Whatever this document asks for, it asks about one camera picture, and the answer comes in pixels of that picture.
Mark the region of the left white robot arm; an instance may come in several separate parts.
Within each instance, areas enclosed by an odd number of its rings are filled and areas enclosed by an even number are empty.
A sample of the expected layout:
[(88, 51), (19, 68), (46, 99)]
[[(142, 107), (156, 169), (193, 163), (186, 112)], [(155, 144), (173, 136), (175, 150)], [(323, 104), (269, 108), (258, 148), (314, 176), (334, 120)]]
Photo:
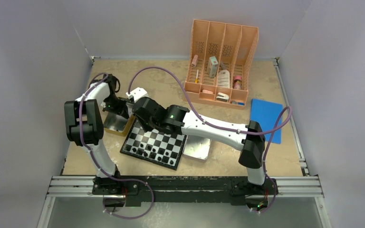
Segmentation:
[(109, 73), (95, 76), (88, 89), (76, 100), (64, 104), (67, 138), (89, 154), (96, 169), (95, 189), (118, 194), (124, 186), (116, 164), (110, 159), (103, 142), (104, 125), (99, 105), (110, 114), (129, 119), (126, 100), (118, 98), (119, 80)]

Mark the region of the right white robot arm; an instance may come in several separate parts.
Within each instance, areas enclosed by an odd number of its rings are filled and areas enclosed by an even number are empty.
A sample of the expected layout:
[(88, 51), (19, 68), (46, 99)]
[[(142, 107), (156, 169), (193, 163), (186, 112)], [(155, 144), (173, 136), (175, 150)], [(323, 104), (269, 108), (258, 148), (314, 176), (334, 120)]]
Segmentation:
[(258, 122), (229, 123), (200, 115), (179, 105), (163, 108), (149, 97), (136, 101), (132, 113), (146, 132), (157, 130), (164, 134), (199, 136), (240, 151), (239, 164), (247, 169), (249, 190), (260, 193), (266, 188), (262, 162), (265, 136), (261, 134), (262, 129)]

